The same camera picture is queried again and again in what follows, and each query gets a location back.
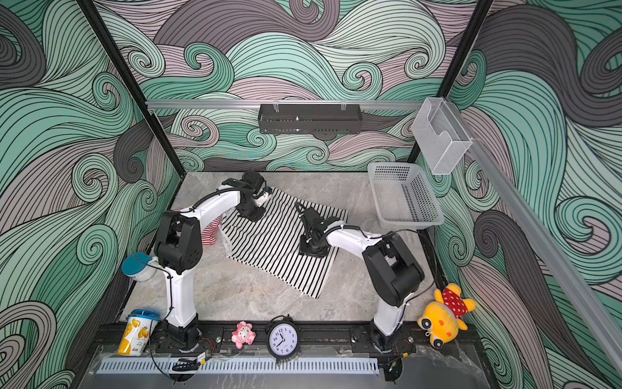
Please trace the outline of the teal lid white mug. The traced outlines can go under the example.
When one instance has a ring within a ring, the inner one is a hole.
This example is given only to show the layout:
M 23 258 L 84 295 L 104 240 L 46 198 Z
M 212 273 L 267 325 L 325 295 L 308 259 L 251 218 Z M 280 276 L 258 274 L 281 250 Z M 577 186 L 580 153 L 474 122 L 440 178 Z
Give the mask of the teal lid white mug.
M 121 265 L 122 273 L 135 282 L 145 282 L 160 270 L 158 260 L 143 252 L 131 254 Z

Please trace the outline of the grey plastic laundry basket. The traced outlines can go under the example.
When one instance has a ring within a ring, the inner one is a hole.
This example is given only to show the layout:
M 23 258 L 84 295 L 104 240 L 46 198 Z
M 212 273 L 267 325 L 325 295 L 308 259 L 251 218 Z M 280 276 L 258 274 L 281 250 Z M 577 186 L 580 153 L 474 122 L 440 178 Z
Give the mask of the grey plastic laundry basket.
M 425 171 L 416 164 L 376 162 L 368 175 L 377 217 L 387 230 L 425 230 L 445 216 Z

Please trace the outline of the black wall shelf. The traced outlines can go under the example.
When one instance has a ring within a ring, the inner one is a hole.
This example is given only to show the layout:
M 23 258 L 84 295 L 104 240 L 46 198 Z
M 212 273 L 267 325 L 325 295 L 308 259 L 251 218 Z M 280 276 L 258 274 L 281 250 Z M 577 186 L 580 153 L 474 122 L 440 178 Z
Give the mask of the black wall shelf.
M 261 105 L 259 129 L 270 135 L 338 135 L 361 132 L 363 115 L 358 105 Z

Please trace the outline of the aluminium rail right wall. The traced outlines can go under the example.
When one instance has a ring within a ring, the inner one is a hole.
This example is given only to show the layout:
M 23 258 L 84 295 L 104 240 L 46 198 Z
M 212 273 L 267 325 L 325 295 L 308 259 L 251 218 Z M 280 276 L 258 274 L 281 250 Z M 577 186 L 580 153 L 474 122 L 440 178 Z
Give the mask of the aluminium rail right wall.
M 458 133 L 481 142 L 492 166 L 513 185 L 546 228 L 552 248 L 560 254 L 545 258 L 579 276 L 565 289 L 586 285 L 590 297 L 604 308 L 591 319 L 612 322 L 621 333 L 621 179 L 599 157 L 588 140 L 618 146 L 621 127 L 589 128 L 567 118 L 557 98 L 542 102 L 502 100 L 465 110 L 452 105 Z

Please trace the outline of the black white striped tank top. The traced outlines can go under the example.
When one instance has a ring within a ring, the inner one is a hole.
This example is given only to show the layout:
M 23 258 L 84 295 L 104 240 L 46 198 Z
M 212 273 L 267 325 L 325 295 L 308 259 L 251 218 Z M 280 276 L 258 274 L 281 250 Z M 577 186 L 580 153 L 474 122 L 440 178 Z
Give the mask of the black white striped tank top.
M 349 217 L 346 209 L 312 203 L 274 189 L 259 221 L 252 222 L 233 212 L 225 217 L 220 231 L 230 259 L 264 270 L 299 292 L 319 298 L 338 250 L 331 248 L 324 258 L 299 254 L 304 227 L 296 212 L 297 202 L 313 207 L 324 218 L 346 221 Z

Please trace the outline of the black alarm clock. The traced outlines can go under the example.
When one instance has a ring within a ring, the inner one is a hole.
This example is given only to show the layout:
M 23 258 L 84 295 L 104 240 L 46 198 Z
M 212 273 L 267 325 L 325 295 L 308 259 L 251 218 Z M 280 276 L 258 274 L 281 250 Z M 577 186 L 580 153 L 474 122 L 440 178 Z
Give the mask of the black alarm clock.
M 267 349 L 278 363 L 295 358 L 301 347 L 301 335 L 290 315 L 280 315 L 266 326 Z

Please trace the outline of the clear wall-mounted bin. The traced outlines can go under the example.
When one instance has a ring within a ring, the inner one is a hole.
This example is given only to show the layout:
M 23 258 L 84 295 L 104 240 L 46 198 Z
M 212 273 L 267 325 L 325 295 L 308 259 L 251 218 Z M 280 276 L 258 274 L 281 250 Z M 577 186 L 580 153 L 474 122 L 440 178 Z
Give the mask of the clear wall-mounted bin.
M 411 132 L 434 176 L 452 174 L 472 145 L 458 107 L 442 97 L 425 99 Z

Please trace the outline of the yellow plush toy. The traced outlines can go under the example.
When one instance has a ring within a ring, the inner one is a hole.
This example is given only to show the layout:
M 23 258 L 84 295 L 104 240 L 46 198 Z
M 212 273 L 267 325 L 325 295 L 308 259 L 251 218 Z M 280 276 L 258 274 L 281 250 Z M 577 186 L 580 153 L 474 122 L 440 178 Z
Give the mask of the yellow plush toy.
M 417 324 L 425 331 L 430 345 L 441 348 L 454 340 L 460 331 L 468 329 L 462 317 L 474 311 L 476 306 L 473 299 L 462 298 L 459 285 L 451 283 L 443 290 L 434 291 L 434 300 L 427 304 Z

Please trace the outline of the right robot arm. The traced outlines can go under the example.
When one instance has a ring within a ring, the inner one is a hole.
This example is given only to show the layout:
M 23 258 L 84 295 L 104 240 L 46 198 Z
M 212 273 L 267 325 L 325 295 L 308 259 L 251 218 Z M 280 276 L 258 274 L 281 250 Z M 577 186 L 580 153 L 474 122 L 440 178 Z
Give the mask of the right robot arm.
M 422 267 L 397 232 L 371 234 L 338 221 L 324 231 L 306 227 L 300 236 L 301 255 L 324 258 L 332 247 L 363 260 L 379 296 L 369 337 L 378 351 L 390 351 L 402 327 L 406 304 L 425 278 Z

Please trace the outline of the aluminium rail wall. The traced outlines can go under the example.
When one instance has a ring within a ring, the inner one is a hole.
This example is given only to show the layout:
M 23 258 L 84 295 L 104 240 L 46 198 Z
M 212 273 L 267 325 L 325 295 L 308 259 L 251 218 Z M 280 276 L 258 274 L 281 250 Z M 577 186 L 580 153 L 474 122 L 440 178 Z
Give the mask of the aluminium rail wall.
M 590 297 L 604 308 L 591 319 L 612 322 L 621 333 L 621 179 L 599 157 L 588 140 L 618 146 L 621 127 L 589 128 L 567 118 L 557 98 L 542 102 L 502 100 L 465 110 L 452 105 L 458 133 L 481 142 L 492 166 L 513 185 L 546 228 L 552 248 L 560 254 L 545 258 L 579 276 L 565 289 L 586 285 Z
M 362 110 L 418 110 L 422 100 L 228 100 L 228 99 L 157 99 L 146 100 L 149 110 L 258 110 L 261 105 L 358 105 Z

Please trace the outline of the red white striped tank top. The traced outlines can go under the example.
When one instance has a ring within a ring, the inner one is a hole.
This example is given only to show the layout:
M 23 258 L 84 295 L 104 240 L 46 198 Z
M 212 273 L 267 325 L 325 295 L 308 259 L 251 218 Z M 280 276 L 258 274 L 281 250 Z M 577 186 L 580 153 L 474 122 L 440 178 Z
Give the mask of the red white striped tank top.
M 202 230 L 201 243 L 202 246 L 213 246 L 217 239 L 217 234 L 220 231 L 220 224 L 222 217 L 217 217 L 207 227 Z

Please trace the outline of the aluminium rail back wall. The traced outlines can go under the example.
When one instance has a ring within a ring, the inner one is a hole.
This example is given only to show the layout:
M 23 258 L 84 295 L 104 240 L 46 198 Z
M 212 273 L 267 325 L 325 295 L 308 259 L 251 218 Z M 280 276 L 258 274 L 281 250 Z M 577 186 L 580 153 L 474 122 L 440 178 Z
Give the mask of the aluminium rail back wall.
M 358 105 L 362 110 L 418 110 L 422 100 L 228 100 L 228 99 L 157 99 L 146 100 L 149 110 L 258 110 L 261 105 Z

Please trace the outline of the pink plush toy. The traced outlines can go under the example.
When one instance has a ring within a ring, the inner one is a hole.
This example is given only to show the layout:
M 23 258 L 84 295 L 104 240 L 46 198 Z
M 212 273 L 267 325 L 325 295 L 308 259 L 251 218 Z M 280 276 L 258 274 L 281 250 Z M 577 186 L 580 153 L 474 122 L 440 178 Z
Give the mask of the pink plush toy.
M 236 325 L 236 330 L 232 333 L 231 342 L 237 349 L 242 349 L 245 345 L 252 345 L 256 338 L 253 325 L 246 321 L 241 321 Z

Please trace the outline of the yellow drink cup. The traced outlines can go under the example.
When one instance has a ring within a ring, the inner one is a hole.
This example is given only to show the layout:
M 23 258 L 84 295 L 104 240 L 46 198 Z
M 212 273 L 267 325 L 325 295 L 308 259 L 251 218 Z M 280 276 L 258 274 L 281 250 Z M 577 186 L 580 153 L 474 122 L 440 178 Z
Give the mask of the yellow drink cup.
M 126 328 L 118 346 L 117 355 L 141 356 L 152 331 L 160 322 L 160 315 L 153 311 L 137 309 L 127 317 Z

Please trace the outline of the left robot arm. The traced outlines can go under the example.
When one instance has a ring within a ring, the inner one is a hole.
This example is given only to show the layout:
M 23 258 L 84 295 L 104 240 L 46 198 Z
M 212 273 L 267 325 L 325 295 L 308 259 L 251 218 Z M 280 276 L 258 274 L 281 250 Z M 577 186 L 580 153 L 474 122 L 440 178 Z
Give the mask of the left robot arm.
M 167 211 L 160 218 L 154 254 L 166 279 L 169 312 L 163 319 L 163 328 L 184 350 L 195 348 L 200 338 L 199 316 L 194 306 L 194 270 L 202 259 L 202 232 L 231 210 L 248 221 L 259 221 L 271 193 L 262 175 L 246 172 L 240 179 L 223 181 L 216 191 L 193 205 Z

